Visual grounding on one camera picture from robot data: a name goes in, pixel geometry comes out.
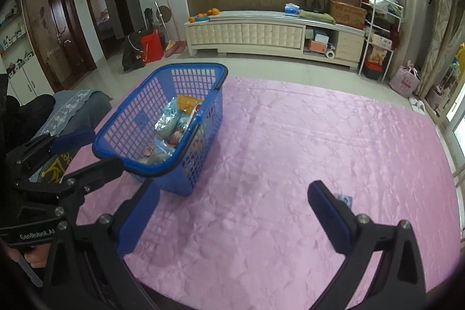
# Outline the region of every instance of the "white cabinet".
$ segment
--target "white cabinet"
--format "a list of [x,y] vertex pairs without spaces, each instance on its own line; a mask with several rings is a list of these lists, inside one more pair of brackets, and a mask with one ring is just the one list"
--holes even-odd
[[[278,55],[334,63],[359,65],[365,32],[340,24],[286,16],[273,11],[223,11],[210,21],[185,23],[187,46],[194,56],[199,49],[218,53]],[[313,52],[305,46],[307,28],[323,28],[336,46],[336,56]]]
[[39,95],[54,94],[36,56],[29,59],[10,78],[10,84],[22,105],[29,103]]
[[24,69],[26,77],[27,79],[29,79],[29,82],[31,83],[32,90],[35,92],[37,96],[43,94],[54,94],[52,87],[50,86],[47,77],[42,71],[39,60],[36,56],[32,57],[29,61],[27,61],[22,67],[22,69]]
[[29,79],[27,79],[26,73],[22,68],[10,78],[10,83],[22,105],[36,98],[37,95],[32,90],[31,83],[29,83]]

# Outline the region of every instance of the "pink bedspread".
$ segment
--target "pink bedspread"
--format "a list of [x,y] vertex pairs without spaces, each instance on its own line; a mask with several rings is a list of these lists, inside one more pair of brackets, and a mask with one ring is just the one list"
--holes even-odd
[[[308,309],[343,261],[307,203],[315,179],[352,196],[355,214],[411,220],[428,290],[451,273],[459,210],[427,117],[290,83],[229,78],[223,88],[224,120],[196,190],[189,198],[162,193],[125,257],[138,279],[202,310]],[[87,146],[69,171],[94,161]],[[88,195],[78,223],[113,213],[137,188],[125,174]],[[351,305],[363,299],[378,259]]]

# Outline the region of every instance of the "paper towel roll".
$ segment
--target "paper towel roll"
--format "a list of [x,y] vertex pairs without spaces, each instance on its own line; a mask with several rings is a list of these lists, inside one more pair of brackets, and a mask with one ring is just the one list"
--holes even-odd
[[327,49],[325,55],[329,59],[333,59],[336,56],[332,49]]

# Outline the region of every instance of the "red bag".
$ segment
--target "red bag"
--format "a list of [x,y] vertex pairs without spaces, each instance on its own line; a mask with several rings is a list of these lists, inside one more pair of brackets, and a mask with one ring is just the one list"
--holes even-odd
[[140,38],[142,44],[141,59],[145,63],[159,61],[163,58],[163,48],[161,47],[158,31]]

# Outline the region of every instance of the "pink bag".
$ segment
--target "pink bag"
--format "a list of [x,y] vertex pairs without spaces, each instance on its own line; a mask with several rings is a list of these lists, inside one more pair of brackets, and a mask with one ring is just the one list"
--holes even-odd
[[389,85],[397,92],[397,94],[404,97],[410,97],[419,83],[420,79],[418,78],[418,71],[409,61],[407,62],[407,67],[399,67],[397,72],[391,78]]

